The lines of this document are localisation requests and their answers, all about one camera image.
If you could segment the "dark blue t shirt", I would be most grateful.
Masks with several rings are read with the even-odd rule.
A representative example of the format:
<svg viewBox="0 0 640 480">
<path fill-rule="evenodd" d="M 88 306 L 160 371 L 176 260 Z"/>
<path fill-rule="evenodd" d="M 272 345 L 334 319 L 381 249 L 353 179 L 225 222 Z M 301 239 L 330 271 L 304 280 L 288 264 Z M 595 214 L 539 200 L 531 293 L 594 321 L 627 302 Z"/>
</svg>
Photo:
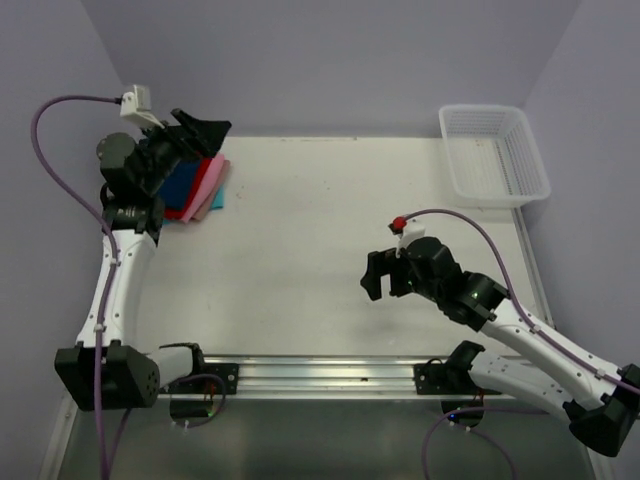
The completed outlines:
<svg viewBox="0 0 640 480">
<path fill-rule="evenodd" d="M 175 167 L 158 192 L 166 208 L 180 211 L 187 206 L 202 167 L 202 161 L 181 162 Z"/>
</svg>

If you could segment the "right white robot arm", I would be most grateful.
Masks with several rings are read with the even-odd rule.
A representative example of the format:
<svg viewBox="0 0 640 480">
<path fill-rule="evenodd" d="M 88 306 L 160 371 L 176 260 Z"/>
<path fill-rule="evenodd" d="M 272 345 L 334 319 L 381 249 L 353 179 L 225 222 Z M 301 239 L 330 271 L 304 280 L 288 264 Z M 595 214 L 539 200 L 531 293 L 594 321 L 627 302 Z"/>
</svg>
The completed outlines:
<svg viewBox="0 0 640 480">
<path fill-rule="evenodd" d="M 449 320 L 501 342 L 526 359 L 509 361 L 464 341 L 443 363 L 419 364 L 414 372 L 455 393 L 494 391 L 518 398 L 566 423 L 591 450 L 619 454 L 639 415 L 639 368 L 619 367 L 580 348 L 528 312 L 490 277 L 463 270 L 434 237 L 402 248 L 374 251 L 360 281 L 373 301 L 416 294 L 432 301 Z"/>
</svg>

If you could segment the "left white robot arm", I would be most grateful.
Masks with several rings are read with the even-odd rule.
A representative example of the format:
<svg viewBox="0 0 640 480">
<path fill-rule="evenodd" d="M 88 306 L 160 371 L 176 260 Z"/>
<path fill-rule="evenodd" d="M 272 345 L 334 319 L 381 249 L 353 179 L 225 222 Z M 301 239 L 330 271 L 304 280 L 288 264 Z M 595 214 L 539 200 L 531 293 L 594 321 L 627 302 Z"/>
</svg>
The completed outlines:
<svg viewBox="0 0 640 480">
<path fill-rule="evenodd" d="M 198 344 L 174 342 L 144 353 L 136 341 L 142 286 L 163 227 L 160 188 L 179 164 L 213 158 L 232 127 L 181 109 L 171 114 L 175 124 L 149 121 L 140 140 L 117 132 L 96 148 L 105 180 L 101 270 L 74 346 L 58 350 L 54 359 L 56 373 L 85 412 L 148 408 L 168 385 L 193 393 L 207 383 Z"/>
</svg>

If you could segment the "red folded t shirt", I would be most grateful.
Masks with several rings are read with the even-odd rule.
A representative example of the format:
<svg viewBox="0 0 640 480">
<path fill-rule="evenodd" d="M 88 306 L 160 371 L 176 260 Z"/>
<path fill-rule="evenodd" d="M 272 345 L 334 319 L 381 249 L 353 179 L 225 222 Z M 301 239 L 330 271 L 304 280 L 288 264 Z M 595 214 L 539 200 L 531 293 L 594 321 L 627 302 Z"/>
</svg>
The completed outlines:
<svg viewBox="0 0 640 480">
<path fill-rule="evenodd" d="M 192 199 L 193 199 L 193 197 L 194 197 L 194 195 L 196 193 L 197 187 L 199 186 L 199 184 L 200 184 L 200 182 L 201 182 L 201 180 L 202 180 L 202 178 L 204 176 L 204 173 L 207 170 L 207 167 L 211 163 L 211 160 L 212 160 L 211 158 L 205 158 L 204 160 L 201 160 L 203 162 L 203 167 L 201 168 L 200 172 L 198 173 L 198 175 L 196 177 L 196 181 L 195 181 L 195 183 L 193 185 L 193 188 L 192 188 L 192 191 L 191 191 L 191 196 L 190 196 L 189 203 L 187 204 L 187 206 L 184 209 L 180 210 L 180 211 L 168 209 L 168 208 L 165 207 L 164 219 L 166 221 L 178 221 L 178 220 L 180 220 L 180 217 L 185 213 L 186 208 L 191 203 L 191 201 L 192 201 Z"/>
</svg>

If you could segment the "beige folded t shirt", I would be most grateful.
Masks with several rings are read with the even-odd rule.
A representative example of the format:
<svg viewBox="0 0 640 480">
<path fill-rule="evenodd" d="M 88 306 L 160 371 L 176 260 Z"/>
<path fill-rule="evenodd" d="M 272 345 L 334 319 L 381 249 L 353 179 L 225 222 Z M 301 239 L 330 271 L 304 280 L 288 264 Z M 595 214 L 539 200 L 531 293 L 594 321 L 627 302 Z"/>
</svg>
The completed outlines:
<svg viewBox="0 0 640 480">
<path fill-rule="evenodd" d="M 223 162 L 223 164 L 222 164 L 221 171 L 220 171 L 220 173 L 218 175 L 216 183 L 213 186 L 212 191 L 209 193 L 208 197 L 205 199 L 203 204 L 199 207 L 199 209 L 192 216 L 192 220 L 193 221 L 196 221 L 196 222 L 202 221 L 206 217 L 207 213 L 211 210 L 211 205 L 214 203 L 214 200 L 215 200 L 216 196 L 218 195 L 218 192 L 224 186 L 225 181 L 227 179 L 227 176 L 229 174 L 230 168 L 231 168 L 230 161 L 229 160 L 225 160 Z"/>
</svg>

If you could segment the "pink folded t shirt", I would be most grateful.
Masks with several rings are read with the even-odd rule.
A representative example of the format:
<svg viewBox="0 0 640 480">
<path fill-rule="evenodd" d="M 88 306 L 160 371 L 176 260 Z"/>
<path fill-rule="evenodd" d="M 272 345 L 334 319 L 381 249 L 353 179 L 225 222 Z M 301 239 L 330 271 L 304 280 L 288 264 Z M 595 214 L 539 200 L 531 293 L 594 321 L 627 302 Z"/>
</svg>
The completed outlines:
<svg viewBox="0 0 640 480">
<path fill-rule="evenodd" d="M 204 173 L 204 176 L 197 187 L 196 193 L 186 208 L 185 213 L 180 217 L 180 221 L 182 223 L 188 223 L 194 213 L 199 209 L 199 207 L 203 204 L 205 199 L 208 197 L 209 193 L 212 191 L 214 184 L 218 178 L 218 175 L 221 171 L 222 164 L 226 160 L 223 154 L 216 155 L 212 160 L 207 170 Z"/>
</svg>

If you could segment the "turquoise folded t shirt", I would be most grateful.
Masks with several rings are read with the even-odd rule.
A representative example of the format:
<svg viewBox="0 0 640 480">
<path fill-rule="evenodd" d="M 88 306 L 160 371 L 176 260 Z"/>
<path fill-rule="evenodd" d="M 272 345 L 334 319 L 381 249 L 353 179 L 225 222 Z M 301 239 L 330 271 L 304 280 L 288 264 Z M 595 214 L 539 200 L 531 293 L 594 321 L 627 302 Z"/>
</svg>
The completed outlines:
<svg viewBox="0 0 640 480">
<path fill-rule="evenodd" d="M 222 185 L 219 187 L 216 194 L 214 195 L 211 201 L 211 204 L 209 206 L 209 210 L 213 211 L 213 210 L 222 209 L 224 207 L 224 204 L 225 204 L 225 186 Z"/>
</svg>

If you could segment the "white plastic basket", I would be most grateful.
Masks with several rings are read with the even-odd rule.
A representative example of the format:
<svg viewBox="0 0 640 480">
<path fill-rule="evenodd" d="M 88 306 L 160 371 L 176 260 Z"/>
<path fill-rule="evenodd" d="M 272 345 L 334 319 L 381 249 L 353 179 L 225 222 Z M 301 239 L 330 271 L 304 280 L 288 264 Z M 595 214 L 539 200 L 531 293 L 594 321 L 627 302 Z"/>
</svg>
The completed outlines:
<svg viewBox="0 0 640 480">
<path fill-rule="evenodd" d="M 458 206 L 517 209 L 549 198 L 548 176 L 522 110 L 445 105 L 439 109 L 439 122 Z"/>
</svg>

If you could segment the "aluminium front rail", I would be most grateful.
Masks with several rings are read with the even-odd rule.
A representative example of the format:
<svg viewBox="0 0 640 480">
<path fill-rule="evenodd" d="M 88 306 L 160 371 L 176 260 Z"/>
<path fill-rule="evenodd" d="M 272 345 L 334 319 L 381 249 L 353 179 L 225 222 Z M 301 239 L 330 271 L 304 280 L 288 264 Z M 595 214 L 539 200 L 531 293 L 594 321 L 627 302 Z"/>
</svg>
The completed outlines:
<svg viewBox="0 0 640 480">
<path fill-rule="evenodd" d="M 413 365 L 441 363 L 413 357 L 213 357 L 206 363 L 237 363 L 237 393 L 252 399 L 406 399 L 418 395 Z M 470 395 L 423 395 L 442 398 Z"/>
</svg>

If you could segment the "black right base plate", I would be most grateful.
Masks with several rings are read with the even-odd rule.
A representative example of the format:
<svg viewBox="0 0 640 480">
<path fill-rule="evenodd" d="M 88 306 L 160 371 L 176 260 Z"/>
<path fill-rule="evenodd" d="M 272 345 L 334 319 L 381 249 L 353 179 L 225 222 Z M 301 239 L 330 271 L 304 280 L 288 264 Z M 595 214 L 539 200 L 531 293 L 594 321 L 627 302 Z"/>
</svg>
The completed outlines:
<svg viewBox="0 0 640 480">
<path fill-rule="evenodd" d="M 481 388 L 470 376 L 470 368 L 449 363 L 419 363 L 413 367 L 413 381 L 418 395 L 500 395 Z"/>
</svg>

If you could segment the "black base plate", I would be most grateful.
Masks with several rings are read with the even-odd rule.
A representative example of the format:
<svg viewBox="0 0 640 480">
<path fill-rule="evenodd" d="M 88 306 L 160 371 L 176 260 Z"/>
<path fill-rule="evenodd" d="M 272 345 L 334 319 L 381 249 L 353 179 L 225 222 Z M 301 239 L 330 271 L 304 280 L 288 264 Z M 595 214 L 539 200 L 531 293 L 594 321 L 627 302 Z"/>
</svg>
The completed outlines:
<svg viewBox="0 0 640 480">
<path fill-rule="evenodd" d="M 200 373 L 191 374 L 171 383 L 169 394 L 215 396 L 235 395 L 239 383 L 237 363 L 206 363 Z"/>
<path fill-rule="evenodd" d="M 470 376 L 470 368 L 449 363 L 419 363 L 413 367 L 413 381 L 418 395 L 500 395 L 481 388 Z"/>
</svg>

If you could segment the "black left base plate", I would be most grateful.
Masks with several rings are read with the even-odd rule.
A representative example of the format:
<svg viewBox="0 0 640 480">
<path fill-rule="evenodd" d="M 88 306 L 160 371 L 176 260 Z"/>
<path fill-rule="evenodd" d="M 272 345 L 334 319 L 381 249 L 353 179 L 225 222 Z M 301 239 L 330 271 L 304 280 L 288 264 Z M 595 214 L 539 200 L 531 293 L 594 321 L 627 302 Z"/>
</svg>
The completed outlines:
<svg viewBox="0 0 640 480">
<path fill-rule="evenodd" d="M 215 396 L 235 395 L 239 383 L 237 363 L 206 363 L 200 373 L 191 374 L 171 383 L 169 394 Z"/>
</svg>

